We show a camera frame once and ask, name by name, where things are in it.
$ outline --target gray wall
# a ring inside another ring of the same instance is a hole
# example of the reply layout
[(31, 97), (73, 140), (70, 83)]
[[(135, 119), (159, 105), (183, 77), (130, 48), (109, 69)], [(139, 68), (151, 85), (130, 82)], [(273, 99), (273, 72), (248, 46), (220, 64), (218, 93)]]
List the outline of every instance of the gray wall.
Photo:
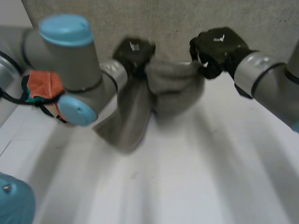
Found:
[(128, 34), (154, 40), (176, 61), (190, 61), (188, 43), (200, 31), (229, 26), (252, 49), (287, 60), (299, 39), (298, 0), (22, 0), (36, 26), (50, 14), (86, 16), (100, 61)]

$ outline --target gray cloth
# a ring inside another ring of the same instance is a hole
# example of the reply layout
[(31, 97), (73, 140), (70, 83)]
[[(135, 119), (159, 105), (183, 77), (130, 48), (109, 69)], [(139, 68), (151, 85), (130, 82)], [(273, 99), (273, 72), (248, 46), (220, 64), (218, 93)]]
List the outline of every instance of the gray cloth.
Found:
[(152, 59), (145, 69), (147, 80), (130, 77), (118, 95), (118, 109), (94, 131), (115, 147), (134, 150), (151, 111), (161, 118), (173, 117), (201, 96), (205, 78), (198, 73), (199, 66), (198, 62), (188, 65)]

